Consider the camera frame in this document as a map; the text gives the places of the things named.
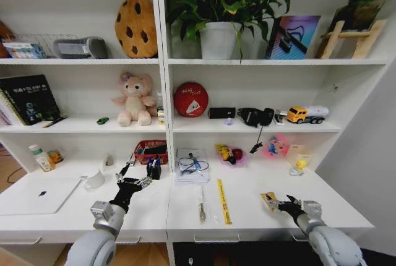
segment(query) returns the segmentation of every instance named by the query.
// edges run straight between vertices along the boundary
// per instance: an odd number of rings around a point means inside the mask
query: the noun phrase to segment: plush teddy bear
[[[118,88],[122,96],[114,98],[113,102],[124,107],[118,114],[119,125],[127,127],[131,121],[137,121],[140,126],[149,125],[151,117],[157,116],[155,99],[149,96],[153,88],[151,77],[148,74],[134,77],[125,72],[118,79]]]

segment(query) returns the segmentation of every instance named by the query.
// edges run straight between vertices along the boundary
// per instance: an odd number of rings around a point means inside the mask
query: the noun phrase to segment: colorful picture
[[[265,144],[263,153],[268,157],[285,156],[289,150],[289,144],[283,135],[274,135]]]
[[[292,15],[280,18],[278,27],[274,27],[271,35],[266,58],[304,59],[319,19],[320,16],[317,15]]]

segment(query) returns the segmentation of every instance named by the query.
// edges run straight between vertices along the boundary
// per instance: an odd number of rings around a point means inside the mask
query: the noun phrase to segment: white bottle
[[[162,100],[162,93],[157,93],[157,116],[158,116],[158,123],[160,125],[165,125],[165,112],[163,110],[163,100]]]
[[[41,147],[39,147],[37,144],[32,144],[31,146],[29,146],[29,150],[33,153],[33,156],[35,157],[37,163],[44,172],[55,169],[55,163],[53,162],[53,160],[50,158],[50,156],[48,156],[46,152],[43,152]]]

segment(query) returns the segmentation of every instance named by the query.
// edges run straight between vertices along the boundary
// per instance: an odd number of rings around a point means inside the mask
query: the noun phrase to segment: small can
[[[63,157],[59,150],[50,150],[48,156],[54,161],[54,163],[59,163],[63,161]]]

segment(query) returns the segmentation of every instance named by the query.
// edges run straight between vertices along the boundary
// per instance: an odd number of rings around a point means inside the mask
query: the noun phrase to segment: red basket
[[[155,158],[156,154],[138,154],[137,150],[142,148],[145,149],[146,147],[152,148],[152,147],[161,147],[163,145],[166,145],[166,140],[142,140],[140,141],[134,150],[135,157],[138,159],[140,164],[146,165],[149,162],[149,158]],[[161,164],[167,164],[168,162],[168,153],[159,153],[158,156],[161,159]]]

